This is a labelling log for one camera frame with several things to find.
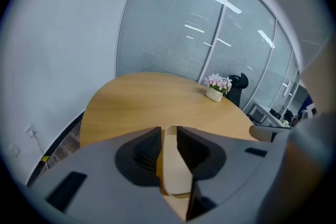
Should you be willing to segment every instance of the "black slot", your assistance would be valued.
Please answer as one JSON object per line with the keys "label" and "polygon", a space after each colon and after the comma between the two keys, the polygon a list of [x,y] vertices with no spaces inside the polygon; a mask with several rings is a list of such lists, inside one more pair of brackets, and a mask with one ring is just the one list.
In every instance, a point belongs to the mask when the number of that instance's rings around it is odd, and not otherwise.
{"label": "black slot", "polygon": [[208,197],[202,196],[198,184],[193,181],[186,221],[192,220],[212,209],[217,205]]}
{"label": "black slot", "polygon": [[274,138],[275,138],[276,135],[277,135],[277,133],[272,132],[271,142],[273,142],[273,140],[274,140]]}
{"label": "black slot", "polygon": [[177,150],[194,180],[214,177],[226,161],[222,147],[180,126],[177,127]]}
{"label": "black slot", "polygon": [[129,140],[116,152],[114,162],[119,172],[138,186],[159,186],[156,162],[161,152],[161,128]]}
{"label": "black slot", "polygon": [[257,148],[253,148],[253,147],[249,147],[247,149],[245,149],[245,152],[247,153],[251,153],[260,157],[265,157],[267,154],[267,151],[263,151],[263,150],[259,150]]}
{"label": "black slot", "polygon": [[64,212],[86,178],[85,174],[71,172],[46,198],[46,201]]}

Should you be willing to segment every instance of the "cable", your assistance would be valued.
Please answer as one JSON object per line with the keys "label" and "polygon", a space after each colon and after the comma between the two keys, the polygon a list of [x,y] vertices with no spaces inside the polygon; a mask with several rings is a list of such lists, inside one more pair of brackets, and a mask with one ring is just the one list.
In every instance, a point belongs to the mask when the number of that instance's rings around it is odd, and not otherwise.
{"label": "cable", "polygon": [[44,155],[43,149],[42,149],[42,147],[41,147],[40,141],[38,140],[38,138],[37,138],[37,136],[36,136],[35,134],[33,134],[33,137],[35,138],[36,143],[37,143],[38,147],[40,148],[40,150],[41,150],[41,152],[42,152],[42,156],[43,156],[43,158],[44,158],[45,155]]}

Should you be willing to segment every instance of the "electrical outlet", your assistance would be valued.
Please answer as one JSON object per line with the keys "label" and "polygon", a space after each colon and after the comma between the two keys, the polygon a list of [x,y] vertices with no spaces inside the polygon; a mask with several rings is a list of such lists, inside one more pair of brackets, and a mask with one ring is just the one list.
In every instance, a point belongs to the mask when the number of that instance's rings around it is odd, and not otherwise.
{"label": "electrical outlet", "polygon": [[35,128],[32,125],[30,125],[26,129],[26,133],[30,136],[30,138],[32,138],[37,132]]}
{"label": "electrical outlet", "polygon": [[17,157],[20,152],[21,152],[21,150],[16,145],[14,145],[13,143],[9,145],[8,155],[10,157]]}

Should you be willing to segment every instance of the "floor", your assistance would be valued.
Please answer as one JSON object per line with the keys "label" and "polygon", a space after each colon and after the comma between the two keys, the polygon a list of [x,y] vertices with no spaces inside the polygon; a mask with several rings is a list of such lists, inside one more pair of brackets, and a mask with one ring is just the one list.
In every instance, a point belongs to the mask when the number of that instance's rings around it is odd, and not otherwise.
{"label": "floor", "polygon": [[52,169],[53,166],[57,165],[61,160],[65,159],[79,149],[80,124],[81,121],[78,122],[75,127],[73,127],[73,129],[65,136],[56,150],[51,154],[47,164],[44,165],[37,178],[45,173],[47,169]]}

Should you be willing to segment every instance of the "desk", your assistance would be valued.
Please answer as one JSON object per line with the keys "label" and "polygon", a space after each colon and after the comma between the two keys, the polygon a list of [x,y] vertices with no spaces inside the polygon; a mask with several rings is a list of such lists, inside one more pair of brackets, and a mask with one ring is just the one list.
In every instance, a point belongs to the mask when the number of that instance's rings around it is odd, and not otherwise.
{"label": "desk", "polygon": [[254,108],[251,110],[251,115],[254,114],[256,109],[259,108],[261,112],[267,117],[268,120],[270,120],[274,125],[278,127],[289,127],[288,125],[283,124],[279,119],[274,117],[269,111],[271,108],[268,108],[262,104],[255,103]]}
{"label": "desk", "polygon": [[[89,102],[82,119],[80,146],[156,126],[164,133],[173,124],[255,140],[249,134],[253,125],[249,118],[226,98],[219,103],[207,98],[206,89],[171,74],[142,72],[118,77],[100,88]],[[162,153],[156,170],[162,182]]]}

